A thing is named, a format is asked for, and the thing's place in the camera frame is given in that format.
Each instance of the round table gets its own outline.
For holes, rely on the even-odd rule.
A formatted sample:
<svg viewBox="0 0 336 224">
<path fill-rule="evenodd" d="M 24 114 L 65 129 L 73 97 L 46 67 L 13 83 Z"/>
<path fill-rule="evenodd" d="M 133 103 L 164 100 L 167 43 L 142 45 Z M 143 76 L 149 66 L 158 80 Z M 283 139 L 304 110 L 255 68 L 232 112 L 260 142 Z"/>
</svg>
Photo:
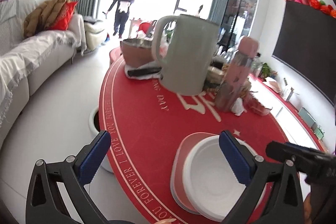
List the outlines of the round table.
<svg viewBox="0 0 336 224">
<path fill-rule="evenodd" d="M 115 59 L 101 87 L 99 119 L 100 128 L 111 134 L 108 158 L 120 185 L 150 223 L 176 218 L 175 224 L 214 224 L 183 210 L 171 195 L 171 169 L 181 141 L 195 132 L 230 130 L 272 161 L 266 145 L 286 142 L 285 134 L 271 114 L 248 111 L 237 117 L 216 110 L 211 94 L 183 97 L 165 90 L 157 79 L 130 80 L 119 55 L 120 49 L 110 55 Z M 250 222 L 259 217 L 269 192 L 270 186 Z"/>
</svg>

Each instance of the stack of plates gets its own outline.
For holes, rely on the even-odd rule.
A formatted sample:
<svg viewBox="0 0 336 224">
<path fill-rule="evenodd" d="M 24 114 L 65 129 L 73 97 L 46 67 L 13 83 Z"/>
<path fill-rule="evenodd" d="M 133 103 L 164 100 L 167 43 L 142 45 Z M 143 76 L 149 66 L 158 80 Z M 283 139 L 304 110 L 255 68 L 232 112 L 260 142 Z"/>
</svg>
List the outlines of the stack of plates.
<svg viewBox="0 0 336 224">
<path fill-rule="evenodd" d="M 240 198 L 245 185 L 236 179 L 218 139 L 218 135 L 194 133 L 181 142 L 173 164 L 170 190 L 184 210 L 221 222 Z M 257 155 L 248 144 L 237 140 Z"/>
</svg>

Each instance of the glass cabinet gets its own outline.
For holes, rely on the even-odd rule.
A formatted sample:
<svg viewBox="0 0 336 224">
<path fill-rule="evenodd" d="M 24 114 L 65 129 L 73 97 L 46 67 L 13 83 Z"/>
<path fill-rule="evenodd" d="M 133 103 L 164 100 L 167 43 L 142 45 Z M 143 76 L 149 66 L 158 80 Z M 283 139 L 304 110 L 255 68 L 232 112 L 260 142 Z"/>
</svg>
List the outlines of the glass cabinet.
<svg viewBox="0 0 336 224">
<path fill-rule="evenodd" d="M 224 35 L 219 42 L 223 51 L 237 44 L 240 37 L 248 36 L 258 0 L 228 0 L 221 27 Z"/>
</svg>

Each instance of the television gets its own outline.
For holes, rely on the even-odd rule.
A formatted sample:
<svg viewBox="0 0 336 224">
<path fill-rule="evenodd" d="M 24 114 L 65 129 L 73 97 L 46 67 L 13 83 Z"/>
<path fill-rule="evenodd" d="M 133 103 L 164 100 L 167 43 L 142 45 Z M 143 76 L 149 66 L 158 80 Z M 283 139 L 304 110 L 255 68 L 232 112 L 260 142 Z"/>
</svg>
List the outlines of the television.
<svg viewBox="0 0 336 224">
<path fill-rule="evenodd" d="M 335 18 L 309 5 L 287 1 L 273 57 L 303 76 L 334 105 Z"/>
</svg>

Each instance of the man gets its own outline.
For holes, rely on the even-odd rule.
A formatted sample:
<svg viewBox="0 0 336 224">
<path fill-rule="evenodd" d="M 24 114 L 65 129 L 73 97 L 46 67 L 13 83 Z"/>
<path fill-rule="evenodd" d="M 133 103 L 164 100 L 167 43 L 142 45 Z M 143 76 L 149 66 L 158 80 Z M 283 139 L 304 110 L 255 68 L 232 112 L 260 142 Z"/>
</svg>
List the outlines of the man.
<svg viewBox="0 0 336 224">
<path fill-rule="evenodd" d="M 125 24 L 129 17 L 129 7 L 134 3 L 134 0 L 113 0 L 111 7 L 108 12 L 112 10 L 113 6 L 118 2 L 117 10 L 115 12 L 115 21 L 114 21 L 114 34 L 115 36 L 119 31 L 119 39 L 122 38 L 122 35 L 125 30 Z"/>
</svg>

